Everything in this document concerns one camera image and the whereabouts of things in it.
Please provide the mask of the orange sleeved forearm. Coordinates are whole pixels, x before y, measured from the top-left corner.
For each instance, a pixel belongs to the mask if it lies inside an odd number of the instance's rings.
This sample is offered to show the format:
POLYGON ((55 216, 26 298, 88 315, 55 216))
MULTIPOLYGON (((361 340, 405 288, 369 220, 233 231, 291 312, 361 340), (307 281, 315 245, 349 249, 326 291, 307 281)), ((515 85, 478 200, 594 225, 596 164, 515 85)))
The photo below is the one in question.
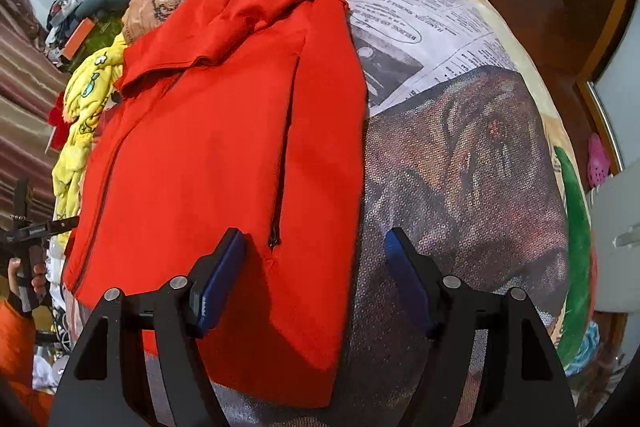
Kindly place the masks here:
POLYGON ((36 328, 11 294, 1 300, 1 380, 37 426, 47 426, 53 395, 32 387, 36 328))

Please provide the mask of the person's left hand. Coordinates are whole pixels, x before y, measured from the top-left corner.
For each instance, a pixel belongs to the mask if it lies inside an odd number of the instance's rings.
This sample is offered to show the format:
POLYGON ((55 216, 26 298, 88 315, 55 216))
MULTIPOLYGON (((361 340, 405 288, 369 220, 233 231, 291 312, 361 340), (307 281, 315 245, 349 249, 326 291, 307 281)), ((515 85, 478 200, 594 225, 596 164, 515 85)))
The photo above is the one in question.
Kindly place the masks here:
POLYGON ((26 275, 22 269, 22 260, 13 257, 8 264, 8 282, 13 295, 18 298, 22 311, 32 311, 40 305, 46 295, 46 267, 42 262, 32 266, 32 279, 26 283, 26 275))

